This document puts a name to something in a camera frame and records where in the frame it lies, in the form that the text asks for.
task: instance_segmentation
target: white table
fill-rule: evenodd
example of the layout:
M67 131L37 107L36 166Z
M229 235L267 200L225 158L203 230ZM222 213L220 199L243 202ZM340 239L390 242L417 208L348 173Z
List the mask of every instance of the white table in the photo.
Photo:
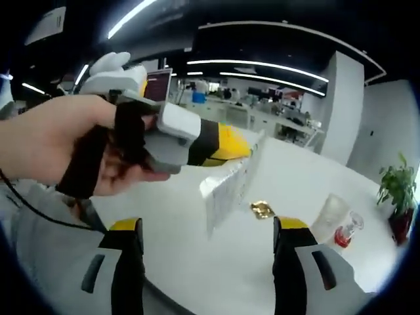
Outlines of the white table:
M250 142L256 134L244 131ZM397 258L387 223L375 210L378 185L329 159L269 138L245 204L207 238L200 182L212 168L185 167L167 182L141 183L112 198L94 198L104 223L142 217L148 279L197 315L273 315L272 220L246 203L266 200L278 215L311 224L329 193L364 218L343 257L355 280L375 291Z
M268 114L260 110L251 109L248 105L243 106L235 105L235 102L229 100L222 100L215 97L207 97L204 104L195 104L193 102L185 102L186 109L195 112L200 117L217 122L227 122L237 127L249 129L255 132L265 130L266 134L270 137L276 135L278 126L286 126L294 130L309 135L305 147L307 147L312 139L319 133L324 133L321 129L313 129L307 126L300 126L284 116L276 116Z

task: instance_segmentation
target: white wall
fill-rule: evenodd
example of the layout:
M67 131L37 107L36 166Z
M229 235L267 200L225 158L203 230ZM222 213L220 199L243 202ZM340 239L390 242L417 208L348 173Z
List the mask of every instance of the white wall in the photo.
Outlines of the white wall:
M325 139L322 156L346 165L358 134L363 108L364 67L336 52L326 70L327 95L322 99Z
M159 60L145 60L142 62L142 65L146 68L147 72L156 71L159 68Z
M358 138L348 167L380 183L379 169L399 165L401 151L417 172L420 162L420 117L406 80L365 88Z

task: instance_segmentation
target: red liquid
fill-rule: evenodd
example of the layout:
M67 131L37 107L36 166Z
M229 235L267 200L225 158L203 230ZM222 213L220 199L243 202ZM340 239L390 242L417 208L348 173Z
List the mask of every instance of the red liquid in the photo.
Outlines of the red liquid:
M350 242L351 242L351 238L346 239L345 236L343 235L343 227L340 226L338 229L335 230L334 233L334 241L337 245L341 246L342 248L346 248Z

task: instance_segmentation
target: black glove strap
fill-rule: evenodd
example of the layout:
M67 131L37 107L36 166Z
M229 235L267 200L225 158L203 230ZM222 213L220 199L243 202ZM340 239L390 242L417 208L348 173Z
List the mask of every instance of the black glove strap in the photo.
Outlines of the black glove strap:
M98 181L107 141L108 129L101 126L92 128L80 138L75 145L72 160L56 187L57 191L78 199L90 198Z
M148 153L143 148L145 128L142 116L155 113L139 102L118 104L112 145L122 153L122 160L128 164L148 167ZM79 199L87 199L93 195L109 132L111 131L105 127L96 126L78 140L72 160L56 187L59 192Z

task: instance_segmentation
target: small screen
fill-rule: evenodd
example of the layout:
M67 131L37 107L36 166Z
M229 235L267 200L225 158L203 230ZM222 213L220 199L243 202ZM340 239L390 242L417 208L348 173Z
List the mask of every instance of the small screen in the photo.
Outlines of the small screen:
M147 75L147 86L144 97L155 102L166 101L169 84L171 84L172 69L150 72Z

